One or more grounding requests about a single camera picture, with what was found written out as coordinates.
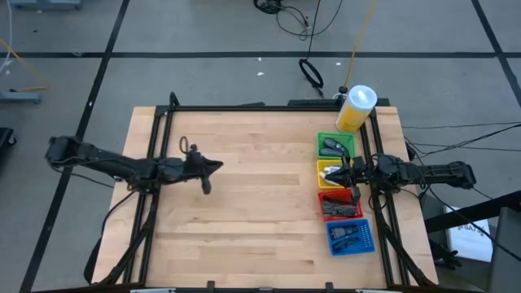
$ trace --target plastic basket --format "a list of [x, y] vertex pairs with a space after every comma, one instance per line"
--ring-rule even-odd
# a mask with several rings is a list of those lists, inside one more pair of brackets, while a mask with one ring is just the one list
[[364, 217], [364, 213], [361, 211], [361, 202], [360, 200], [357, 203], [357, 211], [354, 216], [329, 216], [324, 214], [324, 210], [322, 207], [322, 202], [324, 201], [325, 197], [331, 197], [334, 199], [342, 199], [345, 201], [351, 201], [352, 198], [352, 191], [350, 188], [344, 189], [344, 190], [333, 190], [333, 191], [323, 191], [318, 193], [318, 200], [320, 201], [320, 207], [322, 208], [322, 217], [324, 218], [324, 221], [344, 221], [344, 220], [352, 220], [352, 219], [359, 219]]
[[[358, 228], [358, 231], [354, 234], [349, 235], [345, 238], [340, 238], [334, 240], [331, 237], [331, 228], [341, 227], [341, 226], [349, 226], [355, 225]], [[331, 255], [333, 256], [348, 256], [360, 253], [369, 253], [374, 252], [374, 240], [371, 234], [371, 230], [369, 227], [369, 222], [366, 219], [360, 220], [349, 220], [349, 221], [332, 221], [326, 224], [327, 227], [327, 240], [329, 241], [329, 248], [331, 251]], [[345, 241], [348, 239], [358, 240], [350, 245], [348, 245], [345, 249], [341, 251], [335, 251], [333, 246], [336, 243], [341, 241]]]
[[334, 185], [328, 184], [324, 181], [324, 179], [322, 177], [320, 177], [320, 172], [323, 172], [325, 167], [330, 167], [330, 166], [342, 167], [342, 161], [341, 160], [318, 160], [317, 161], [318, 187], [320, 189], [344, 189], [343, 186], [334, 186]]
[[333, 138], [337, 142], [340, 142], [342, 146], [348, 149], [349, 156], [354, 158], [355, 154], [355, 136], [350, 133], [325, 133], [319, 132], [317, 135], [317, 156], [319, 159], [338, 159], [339, 157], [328, 157], [320, 155], [320, 150], [324, 147], [324, 139]]

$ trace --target wooden table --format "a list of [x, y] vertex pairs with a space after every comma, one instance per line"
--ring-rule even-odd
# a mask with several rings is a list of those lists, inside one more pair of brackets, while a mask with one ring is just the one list
[[[407, 160], [397, 109], [379, 107], [377, 113], [385, 152]], [[124, 155], [146, 156], [153, 114], [153, 107], [134, 109]], [[323, 288], [333, 282], [335, 288], [384, 288], [366, 186], [360, 185], [361, 202], [375, 252], [346, 257], [329, 252], [317, 200], [316, 139], [319, 131], [336, 131], [336, 117], [336, 112], [175, 112], [168, 156], [184, 157], [177, 142], [187, 136], [207, 158], [225, 164], [210, 178], [210, 195], [203, 195], [200, 181], [162, 189], [147, 286], [206, 287], [213, 280], [217, 287]], [[357, 155], [363, 155], [359, 133], [356, 142]], [[112, 205], [127, 195], [125, 187], [116, 184]], [[129, 245], [136, 203], [137, 196], [108, 220], [93, 282], [109, 273]], [[401, 192], [395, 205], [405, 250], [437, 282], [418, 200]], [[388, 246], [399, 283], [396, 255]]]

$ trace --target white cap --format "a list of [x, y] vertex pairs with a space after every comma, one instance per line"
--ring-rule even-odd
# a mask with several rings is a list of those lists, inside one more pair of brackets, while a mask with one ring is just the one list
[[348, 93], [349, 103], [359, 112], [369, 112], [376, 105], [378, 96], [369, 86], [355, 85]]

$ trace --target yellow bottle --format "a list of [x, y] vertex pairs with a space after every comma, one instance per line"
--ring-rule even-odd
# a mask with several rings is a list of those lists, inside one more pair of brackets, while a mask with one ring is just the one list
[[344, 105], [336, 119], [336, 128], [341, 132], [355, 132], [366, 121], [378, 96], [369, 86], [355, 85], [344, 97]]

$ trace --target gray floor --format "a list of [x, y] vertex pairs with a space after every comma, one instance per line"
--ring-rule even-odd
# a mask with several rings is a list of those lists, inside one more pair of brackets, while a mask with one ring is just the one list
[[[313, 16], [313, 0], [287, 0]], [[323, 1], [318, 27], [331, 18], [338, 0]], [[14, 11], [14, 44], [19, 52], [103, 52], [121, 0], [85, 0], [82, 11]], [[521, 51], [516, 0], [481, 1], [504, 51]], [[351, 50], [367, 1], [344, 0], [339, 18], [313, 40], [315, 50]], [[5, 3], [0, 1], [0, 37], [7, 39]], [[282, 15], [281, 22], [298, 26]], [[307, 42], [281, 31], [272, 15], [241, 0], [131, 0], [115, 52], [302, 51]], [[378, 0], [363, 51], [492, 52], [470, 0]], [[39, 106], [0, 105], [0, 126], [12, 127], [19, 143], [0, 176], [0, 288], [18, 291], [59, 174], [43, 159], [53, 135], [74, 134], [100, 59], [27, 59], [49, 80]], [[332, 96], [343, 82], [347, 58], [313, 58]], [[90, 118], [85, 140], [122, 151], [135, 106], [165, 104], [175, 91], [183, 105], [235, 105], [317, 98], [297, 58], [111, 59]], [[521, 75], [521, 59], [510, 59]], [[14, 61], [0, 76], [0, 89], [40, 85]], [[519, 106], [497, 59], [357, 59], [352, 84], [365, 84], [399, 107], [408, 126], [459, 125], [520, 120]], [[500, 129], [414, 130], [414, 142], [453, 144]], [[521, 129], [512, 129], [473, 147], [521, 149]], [[435, 148], [421, 147], [425, 151]], [[515, 178], [521, 152], [454, 150], [425, 159], [429, 164], [462, 160], [471, 164], [477, 188], [491, 196], [519, 190]], [[79, 168], [99, 180], [105, 176]], [[474, 191], [445, 186], [437, 194], [453, 206], [486, 200]], [[112, 191], [73, 178], [68, 185], [34, 290], [84, 286], [83, 266], [99, 236]], [[447, 280], [445, 272], [440, 279]]]

